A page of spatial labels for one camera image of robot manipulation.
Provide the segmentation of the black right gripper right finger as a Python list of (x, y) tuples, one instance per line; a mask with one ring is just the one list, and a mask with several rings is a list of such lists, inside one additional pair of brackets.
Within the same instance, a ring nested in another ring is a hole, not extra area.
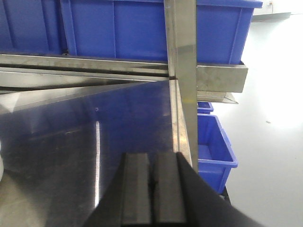
[(159, 153), (154, 167), (156, 227), (259, 227), (192, 169), (182, 153)]

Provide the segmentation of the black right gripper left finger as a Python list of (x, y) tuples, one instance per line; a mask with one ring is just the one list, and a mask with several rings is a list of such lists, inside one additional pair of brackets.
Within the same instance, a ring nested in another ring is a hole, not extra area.
[(150, 170), (146, 153), (124, 153), (115, 176), (85, 227), (150, 227)]

